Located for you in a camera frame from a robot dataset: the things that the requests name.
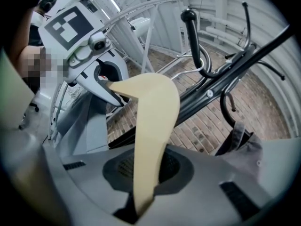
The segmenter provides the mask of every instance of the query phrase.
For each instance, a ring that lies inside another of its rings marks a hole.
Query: beige curved piece
[[[114,92],[138,99],[134,159],[134,202],[142,215],[153,201],[163,152],[180,109],[175,84],[166,76],[145,73],[107,84]]]

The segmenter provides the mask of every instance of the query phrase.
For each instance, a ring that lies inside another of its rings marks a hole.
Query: person
[[[55,3],[56,0],[41,0],[34,9],[31,24],[40,27],[45,20],[45,14],[51,10]]]

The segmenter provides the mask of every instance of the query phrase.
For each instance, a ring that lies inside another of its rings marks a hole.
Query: brick floor
[[[225,62],[220,52],[216,52],[211,47],[206,47],[206,49],[212,59],[213,70]],[[149,59],[155,71],[173,60],[154,50],[149,51]],[[140,74],[140,70],[132,62],[128,62],[127,65],[130,77]],[[195,66],[192,60],[188,59],[177,64],[165,75],[172,77],[178,72],[191,69],[195,69]],[[179,94],[195,84],[200,77],[199,73],[178,77],[174,82]],[[237,111],[231,111],[229,101],[227,101],[227,107],[233,118],[236,121],[242,121],[248,131],[255,132],[264,140],[289,138],[287,125],[274,98],[252,72],[249,71],[243,77],[233,89],[232,95]],[[137,102],[131,101],[108,123],[109,142],[135,126],[136,115]],[[221,113],[219,99],[217,99],[177,126],[169,142],[194,151],[210,153],[221,145],[231,129]]]

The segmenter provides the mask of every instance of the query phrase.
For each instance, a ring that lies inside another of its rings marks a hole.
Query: black grille
[[[259,212],[259,208],[253,204],[234,182],[220,184],[220,187],[240,214],[242,220],[247,220]]]
[[[77,161],[77,162],[73,162],[73,163],[69,163],[69,164],[64,164],[63,166],[64,166],[65,170],[71,170],[71,169],[85,166],[85,163],[83,161]]]
[[[164,153],[159,172],[159,183],[163,183],[178,173],[180,164],[173,156]],[[118,164],[118,173],[133,180],[134,176],[134,153],[123,159]]]

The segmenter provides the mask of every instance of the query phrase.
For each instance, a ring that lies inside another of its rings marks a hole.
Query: screw
[[[206,92],[206,95],[207,95],[208,98],[211,98],[213,96],[213,91],[212,90],[208,90]]]

